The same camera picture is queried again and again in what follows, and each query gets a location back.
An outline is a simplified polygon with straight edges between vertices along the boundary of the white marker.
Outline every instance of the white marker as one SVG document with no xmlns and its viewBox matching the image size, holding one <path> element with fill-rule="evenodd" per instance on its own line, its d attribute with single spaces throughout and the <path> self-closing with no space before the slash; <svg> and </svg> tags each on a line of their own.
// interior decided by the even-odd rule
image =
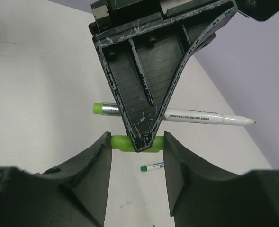
<svg viewBox="0 0 279 227">
<path fill-rule="evenodd" d="M 95 114 L 104 116 L 120 116 L 119 109 L 115 103 L 95 103 L 93 106 Z M 199 110 L 184 110 L 167 108 L 163 120 L 171 122 L 188 122 L 200 124 L 225 124 L 245 126 L 255 124 L 256 121 L 242 116 L 225 115 L 215 112 Z"/>
<path fill-rule="evenodd" d="M 147 171 L 151 171 L 151 170 L 161 169 L 163 167 L 164 167 L 164 163 L 160 162 L 160 163 L 142 166 L 142 167 L 140 167 L 140 170 L 141 170 L 141 172 L 147 172 Z"/>
</svg>

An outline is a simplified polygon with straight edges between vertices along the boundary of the small marker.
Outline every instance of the small marker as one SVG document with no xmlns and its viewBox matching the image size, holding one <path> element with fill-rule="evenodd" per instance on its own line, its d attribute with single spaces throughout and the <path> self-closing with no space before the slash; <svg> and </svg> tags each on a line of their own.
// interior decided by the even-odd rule
<svg viewBox="0 0 279 227">
<path fill-rule="evenodd" d="M 142 166 L 142 167 L 140 167 L 140 170 L 141 170 L 141 172 L 147 172 L 147 171 L 161 169 L 161 168 L 164 168 L 163 162 Z"/>
</svg>

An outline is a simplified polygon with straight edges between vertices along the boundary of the green cylinder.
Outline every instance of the green cylinder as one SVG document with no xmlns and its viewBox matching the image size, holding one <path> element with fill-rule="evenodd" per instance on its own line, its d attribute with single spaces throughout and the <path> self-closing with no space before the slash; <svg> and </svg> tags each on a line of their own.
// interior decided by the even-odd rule
<svg viewBox="0 0 279 227">
<path fill-rule="evenodd" d="M 95 114 L 102 114 L 102 103 L 94 103 L 93 105 L 93 113 Z"/>
<path fill-rule="evenodd" d="M 119 149 L 123 152 L 135 152 L 132 142 L 128 136 L 112 136 L 112 149 Z M 163 149 L 163 136 L 156 136 L 150 149 L 143 152 L 157 153 Z"/>
</svg>

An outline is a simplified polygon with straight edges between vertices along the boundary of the screw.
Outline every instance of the screw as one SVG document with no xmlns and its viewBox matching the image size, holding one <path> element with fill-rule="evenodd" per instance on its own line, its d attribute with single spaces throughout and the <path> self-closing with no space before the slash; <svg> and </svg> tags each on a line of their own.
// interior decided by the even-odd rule
<svg viewBox="0 0 279 227">
<path fill-rule="evenodd" d="M 157 39 L 154 35 L 149 36 L 148 38 L 148 44 L 149 46 L 154 46 L 154 44 L 156 43 Z"/>
<path fill-rule="evenodd" d="M 109 28 L 110 27 L 110 24 L 109 23 L 104 23 L 104 24 L 101 24 L 100 25 L 100 29 L 101 30 L 106 30 L 107 28 Z"/>
<path fill-rule="evenodd" d="M 109 60 L 113 60 L 115 58 L 115 56 L 116 56 L 116 52 L 114 50 L 109 50 L 107 52 L 107 57 Z"/>
<path fill-rule="evenodd" d="M 256 0 L 247 0 L 244 5 L 247 9 L 254 9 L 257 7 L 257 2 Z"/>
</svg>

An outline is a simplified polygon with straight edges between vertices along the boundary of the black object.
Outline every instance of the black object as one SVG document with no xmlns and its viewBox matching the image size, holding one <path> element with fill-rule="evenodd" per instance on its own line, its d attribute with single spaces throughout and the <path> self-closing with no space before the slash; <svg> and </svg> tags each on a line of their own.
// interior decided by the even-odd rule
<svg viewBox="0 0 279 227">
<path fill-rule="evenodd" d="M 100 0 L 89 25 L 102 68 L 135 151 L 152 146 L 190 56 L 237 12 L 233 0 Z"/>
<path fill-rule="evenodd" d="M 111 162 L 111 134 L 106 132 L 43 174 L 0 168 L 0 227 L 103 226 Z"/>
<path fill-rule="evenodd" d="M 279 11 L 279 0 L 235 0 L 241 13 L 265 21 Z"/>
<path fill-rule="evenodd" d="M 279 227 L 279 171 L 223 170 L 164 134 L 169 208 L 176 227 Z"/>
<path fill-rule="evenodd" d="M 43 174 L 0 168 L 0 227 L 102 227 L 111 158 L 106 132 Z M 167 132 L 163 160 L 176 227 L 279 227 L 279 171 L 238 176 L 197 156 Z"/>
</svg>

